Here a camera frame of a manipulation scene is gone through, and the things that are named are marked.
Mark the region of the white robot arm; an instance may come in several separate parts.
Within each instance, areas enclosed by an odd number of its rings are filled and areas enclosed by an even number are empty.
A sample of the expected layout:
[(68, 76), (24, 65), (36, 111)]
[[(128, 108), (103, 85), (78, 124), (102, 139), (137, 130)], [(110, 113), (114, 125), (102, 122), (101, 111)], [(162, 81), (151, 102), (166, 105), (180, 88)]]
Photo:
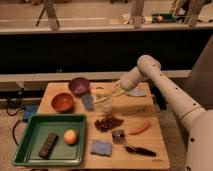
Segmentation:
[(146, 79), (154, 82), (189, 133), (184, 171), (213, 171), (213, 110), (206, 110), (169, 79), (161, 71), (161, 64), (150, 55), (140, 56), (137, 65), (120, 77), (106, 97), (95, 103), (120, 96)]

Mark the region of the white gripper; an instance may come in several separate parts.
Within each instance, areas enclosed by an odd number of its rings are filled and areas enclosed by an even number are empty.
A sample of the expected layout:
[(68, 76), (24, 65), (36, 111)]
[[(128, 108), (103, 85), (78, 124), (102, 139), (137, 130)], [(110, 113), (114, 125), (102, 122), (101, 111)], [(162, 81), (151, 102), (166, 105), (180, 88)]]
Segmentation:
[(122, 94), (124, 93), (124, 90), (122, 89), (121, 85), (120, 85), (120, 82), (117, 81), (115, 84), (114, 84), (114, 87), (113, 88), (107, 88), (107, 87), (97, 87), (95, 89), (95, 92), (98, 94), (98, 95), (104, 95), (104, 96), (107, 96), (107, 97), (104, 97), (104, 98), (101, 98), (99, 100), (96, 100), (94, 101), (93, 103), (94, 104), (97, 104), (97, 103), (101, 103), (103, 101), (106, 101), (108, 99), (111, 99), (113, 97), (117, 97), (119, 96), (118, 94)]

